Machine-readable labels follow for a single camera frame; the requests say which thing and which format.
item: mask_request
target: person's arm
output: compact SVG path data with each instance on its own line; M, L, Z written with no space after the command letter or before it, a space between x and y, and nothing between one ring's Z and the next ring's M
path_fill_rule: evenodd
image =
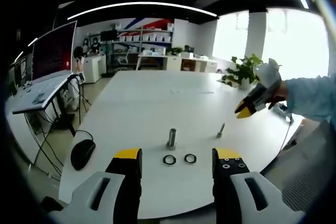
M327 119L336 108L336 76L286 80L279 92L288 112L315 121Z

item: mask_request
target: window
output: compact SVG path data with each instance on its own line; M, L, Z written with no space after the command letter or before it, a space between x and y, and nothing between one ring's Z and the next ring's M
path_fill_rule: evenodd
M232 56L243 58L245 55L248 11L221 16L217 22L213 56L231 60Z
M275 59L282 79L313 78L328 74L327 30L319 15L272 8L267 14L262 60Z

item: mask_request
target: floor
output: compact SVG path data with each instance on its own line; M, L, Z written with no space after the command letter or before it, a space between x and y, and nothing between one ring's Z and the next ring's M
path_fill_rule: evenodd
M102 78L95 84L85 84L84 85L85 97L91 103L93 103L110 80L111 78ZM78 111L74 113L75 113L75 119L73 121L73 126L76 130L79 126L79 113ZM86 112L81 102L81 119L82 120L85 119L85 116ZM313 129L315 129L316 126L317 123L307 120L305 126L302 128L301 132L298 135L297 141L298 142L302 141L305 138L305 136L307 136ZM47 141L51 144L61 162L65 161L72 138L73 137L68 130L65 131L56 130L48 135ZM57 164L60 170L62 170L62 166L57 162L56 158L54 157L51 151L51 148L46 143L43 144L43 150L46 152L49 158L55 164ZM23 174L27 178L28 184L35 193L38 201L41 201L45 196L52 197L56 200L58 199L59 180L50 178L50 176L46 175L48 173L51 173L53 176L57 177L57 173L55 172L54 168L50 165L50 163L47 161L46 157L42 152L38 154L35 163L36 167L29 167L19 157L17 160L19 162ZM267 177L279 189L282 189L282 182L284 178L288 174L290 174L291 170L294 169L294 167L292 166L293 164L287 165L285 169L283 167L279 169L277 165L273 165L271 168L265 170L264 176ZM64 202L60 200L58 200L58 202L61 203L63 206L66 205ZM158 221L153 222L141 221L140 223L158 223Z

